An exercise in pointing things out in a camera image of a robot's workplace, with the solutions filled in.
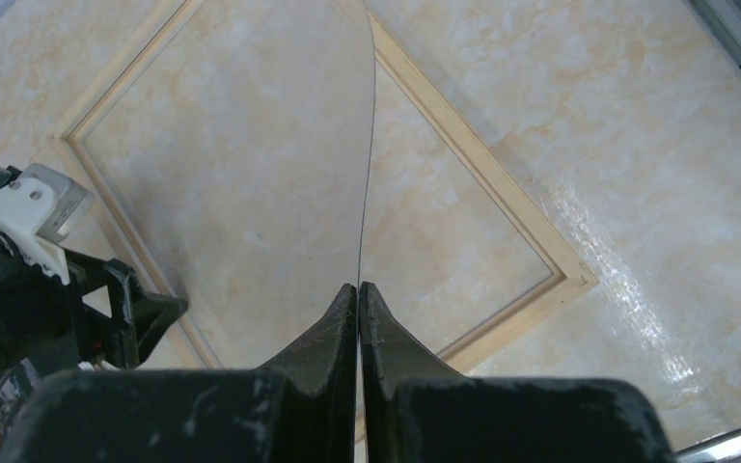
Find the beige marble tile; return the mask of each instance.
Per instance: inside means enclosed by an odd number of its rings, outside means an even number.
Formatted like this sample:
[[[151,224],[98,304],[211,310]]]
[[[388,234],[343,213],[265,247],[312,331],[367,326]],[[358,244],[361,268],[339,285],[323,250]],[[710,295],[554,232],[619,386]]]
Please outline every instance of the beige marble tile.
[[[0,18],[0,165],[48,150],[52,125],[155,2],[22,0]]]
[[[476,373],[629,380],[676,448],[741,426],[741,74],[688,7],[368,4],[602,282]]]
[[[382,67],[361,278],[434,351],[552,275]]]
[[[357,13],[206,2],[85,139],[227,367],[267,360],[357,282],[373,108]]]
[[[62,245],[72,249],[72,251],[99,259],[109,260],[117,257],[92,214],[87,214],[84,217]],[[105,288],[85,296],[84,303],[107,316],[111,315],[109,294]],[[172,346],[169,339],[163,338],[140,368],[186,368],[186,365],[180,362],[180,358],[178,351]]]

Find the marble floor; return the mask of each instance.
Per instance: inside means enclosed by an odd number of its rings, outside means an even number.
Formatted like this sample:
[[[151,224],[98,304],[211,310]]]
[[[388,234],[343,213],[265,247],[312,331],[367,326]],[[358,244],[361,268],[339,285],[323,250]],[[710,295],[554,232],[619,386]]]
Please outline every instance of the marble floor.
[[[84,134],[221,367],[268,360],[357,281],[374,103],[365,14],[204,2]]]
[[[601,281],[475,368],[741,426],[741,74],[686,5],[369,0]]]

